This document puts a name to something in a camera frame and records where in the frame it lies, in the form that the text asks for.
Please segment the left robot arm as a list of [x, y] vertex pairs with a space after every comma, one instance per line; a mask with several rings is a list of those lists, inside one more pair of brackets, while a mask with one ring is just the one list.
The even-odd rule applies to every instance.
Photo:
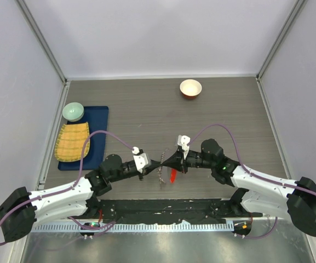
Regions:
[[52, 220], [84, 215], [98, 215], [99, 205], [93, 200], [111, 190], [111, 183], [143, 176], [160, 167], [145, 153], [123, 162], [118, 155], [109, 155], [100, 166], [80, 179], [46, 190], [29, 192], [25, 187], [14, 190], [0, 205], [0, 231], [4, 242], [11, 243], [28, 235], [31, 230]]

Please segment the red plastic handle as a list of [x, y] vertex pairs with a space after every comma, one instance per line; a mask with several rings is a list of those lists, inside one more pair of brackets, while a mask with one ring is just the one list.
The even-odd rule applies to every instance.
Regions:
[[172, 169], [171, 173], [170, 173], [170, 182], [172, 184], [175, 182], [176, 176], [177, 176], [177, 170], [176, 169]]

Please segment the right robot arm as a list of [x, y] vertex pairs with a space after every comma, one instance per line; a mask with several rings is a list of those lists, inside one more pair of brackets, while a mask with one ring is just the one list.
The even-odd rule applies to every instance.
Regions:
[[210, 169], [217, 182], [237, 188], [229, 206], [235, 216], [247, 212], [276, 216], [316, 237], [316, 183], [312, 179], [278, 178], [250, 169], [226, 157], [214, 139], [203, 141], [200, 148], [200, 152], [192, 151], [182, 143], [163, 166], [182, 173], [189, 168]]

